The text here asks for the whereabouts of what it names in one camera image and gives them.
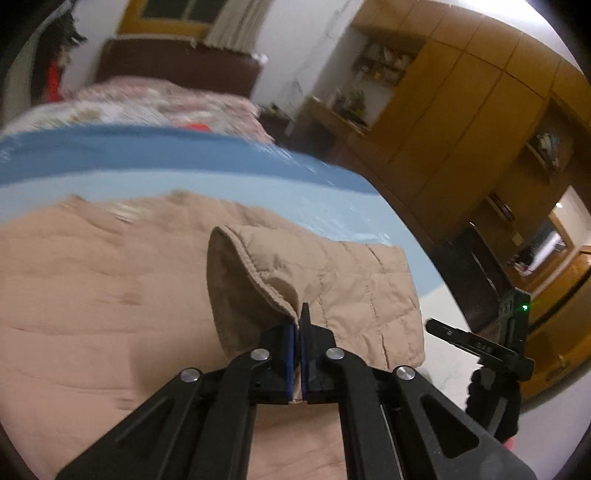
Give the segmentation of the right hand black glove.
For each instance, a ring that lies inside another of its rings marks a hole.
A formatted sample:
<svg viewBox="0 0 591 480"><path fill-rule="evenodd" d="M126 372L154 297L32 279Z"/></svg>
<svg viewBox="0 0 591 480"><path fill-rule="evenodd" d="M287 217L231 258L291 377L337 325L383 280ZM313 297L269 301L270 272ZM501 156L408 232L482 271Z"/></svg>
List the right hand black glove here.
<svg viewBox="0 0 591 480"><path fill-rule="evenodd" d="M518 432L521 400L520 383L511 374L482 363L471 377L465 412L506 443Z"/></svg>

